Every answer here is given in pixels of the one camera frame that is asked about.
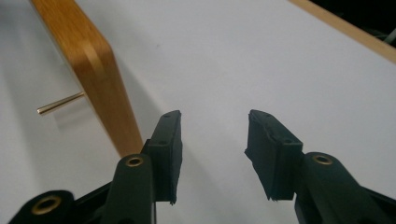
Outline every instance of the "white table surface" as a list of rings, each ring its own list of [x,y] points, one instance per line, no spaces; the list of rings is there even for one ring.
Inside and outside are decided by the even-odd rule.
[[[396,198],[395,64],[285,0],[78,3],[115,51],[143,138],[182,112],[178,200],[157,203],[158,223],[297,223],[244,154],[253,108]],[[44,191],[111,180],[119,157],[85,100],[35,112],[76,92],[29,2],[1,1],[0,223]]]

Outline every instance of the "brass rod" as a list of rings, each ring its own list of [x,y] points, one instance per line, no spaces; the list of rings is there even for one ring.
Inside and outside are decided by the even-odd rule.
[[[82,91],[82,92],[79,92],[72,96],[66,97],[60,101],[54,102],[52,104],[41,106],[40,108],[37,109],[37,113],[41,116],[44,116],[56,109],[59,109],[60,107],[62,107],[64,105],[67,105],[67,104],[81,98],[82,96],[84,96],[84,94],[85,94],[84,91]]]

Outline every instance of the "wooden edge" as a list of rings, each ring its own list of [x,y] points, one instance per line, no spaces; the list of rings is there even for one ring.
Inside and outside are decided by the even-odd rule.
[[[120,156],[143,141],[111,47],[73,0],[31,0]]]
[[[308,0],[290,0],[294,5],[304,9],[318,19],[328,23],[338,31],[355,39],[367,48],[373,50],[377,54],[383,56],[389,61],[396,63],[396,49],[381,40],[367,34],[358,27],[343,19],[335,16],[328,10],[308,1]]]

